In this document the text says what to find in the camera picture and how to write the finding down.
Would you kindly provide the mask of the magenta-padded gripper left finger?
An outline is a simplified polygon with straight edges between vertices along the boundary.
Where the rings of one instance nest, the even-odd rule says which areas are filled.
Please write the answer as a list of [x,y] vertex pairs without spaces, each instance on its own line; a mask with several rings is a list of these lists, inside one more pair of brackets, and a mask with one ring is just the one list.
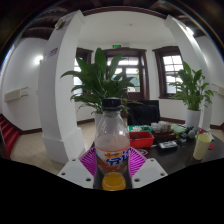
[[92,147],[81,157],[69,160],[58,176],[81,187],[92,189],[96,172],[96,152]]

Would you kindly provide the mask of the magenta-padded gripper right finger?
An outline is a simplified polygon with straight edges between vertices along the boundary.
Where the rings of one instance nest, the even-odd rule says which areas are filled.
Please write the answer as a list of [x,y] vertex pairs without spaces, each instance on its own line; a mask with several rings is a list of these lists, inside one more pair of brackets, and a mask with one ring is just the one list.
[[130,148],[129,151],[128,172],[133,188],[141,188],[167,176],[155,158],[147,159],[134,148]]

